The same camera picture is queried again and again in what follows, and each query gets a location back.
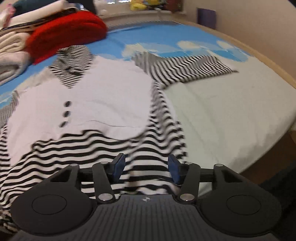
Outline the white black striped small garment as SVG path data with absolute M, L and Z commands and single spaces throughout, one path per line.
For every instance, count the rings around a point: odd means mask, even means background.
M 232 73 L 214 56 L 130 61 L 61 49 L 1 110 L 1 230 L 16 232 L 10 207 L 22 193 L 72 164 L 88 168 L 119 153 L 126 166 L 116 195 L 173 194 L 168 155 L 186 157 L 183 130 L 164 90 Z

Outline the white folded bedding stack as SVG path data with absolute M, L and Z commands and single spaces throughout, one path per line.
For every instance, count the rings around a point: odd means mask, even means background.
M 1 30 L 15 25 L 41 20 L 63 11 L 68 11 L 69 9 L 78 11 L 79 8 L 79 4 L 69 3 L 68 1 L 55 1 L 41 8 L 11 18 L 8 17 L 8 11 L 5 10 L 1 13 Z

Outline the wooden bed frame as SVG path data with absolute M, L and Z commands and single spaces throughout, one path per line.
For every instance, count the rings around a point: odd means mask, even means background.
M 260 62 L 264 63 L 270 69 L 272 69 L 277 75 L 279 75 L 284 81 L 286 81 L 292 87 L 295 87 L 295 79 L 287 73 L 281 66 L 277 65 L 273 60 L 269 59 L 258 50 L 248 46 L 244 42 L 241 42 L 234 37 L 226 35 L 225 33 L 217 30 L 205 27 L 188 21 L 182 13 L 171 12 L 166 13 L 165 11 L 138 11 L 138 12 L 126 12 L 121 14 L 111 14 L 102 17 L 103 21 L 109 28 L 120 24 L 131 24 L 133 22 L 145 22 L 145 21 L 173 21 L 179 24 L 193 26 L 199 28 L 207 33 L 215 35 L 222 40 L 233 44 L 234 46 L 248 52 Z M 289 131 L 288 134 L 284 134 L 279 141 L 276 142 L 274 147 L 271 148 L 263 157 L 255 162 L 251 167 L 242 172 L 243 176 L 251 180 L 256 184 L 262 184 L 266 180 L 277 175 L 278 172 L 295 165 L 295 151 L 292 148 L 295 147 L 295 131 Z

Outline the red folded blanket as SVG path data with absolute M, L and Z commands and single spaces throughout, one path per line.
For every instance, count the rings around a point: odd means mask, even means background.
M 26 50 L 33 64 L 56 54 L 59 49 L 105 39 L 107 26 L 97 15 L 79 11 L 45 23 L 26 40 Z

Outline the yellow plush toy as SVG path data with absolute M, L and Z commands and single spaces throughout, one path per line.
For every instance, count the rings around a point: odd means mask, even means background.
M 146 11 L 162 9 L 166 1 L 162 0 L 131 0 L 129 3 L 129 8 L 131 11 Z

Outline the cream folded towel blanket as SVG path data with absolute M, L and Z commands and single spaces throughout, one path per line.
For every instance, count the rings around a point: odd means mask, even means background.
M 29 33 L 12 31 L 1 36 L 1 85 L 22 74 L 31 63 L 31 56 L 26 51 Z

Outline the blue white patterned bed sheet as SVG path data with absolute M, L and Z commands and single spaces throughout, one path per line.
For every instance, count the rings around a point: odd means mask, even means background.
M 202 168 L 222 163 L 243 172 L 295 122 L 295 89 L 291 85 L 255 57 L 198 28 L 142 25 L 107 31 L 105 39 L 79 46 L 87 47 L 94 56 L 124 61 L 143 52 L 163 58 L 209 55 L 232 69 L 230 74 L 175 83 L 164 90 L 184 134 L 187 154 L 181 162 Z M 60 50 L 34 64 L 40 69 L 31 76 L 50 66 Z

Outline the purple box by wall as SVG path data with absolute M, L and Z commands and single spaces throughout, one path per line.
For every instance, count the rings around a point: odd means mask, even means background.
M 214 10 L 197 8 L 197 24 L 216 29 L 217 15 Z

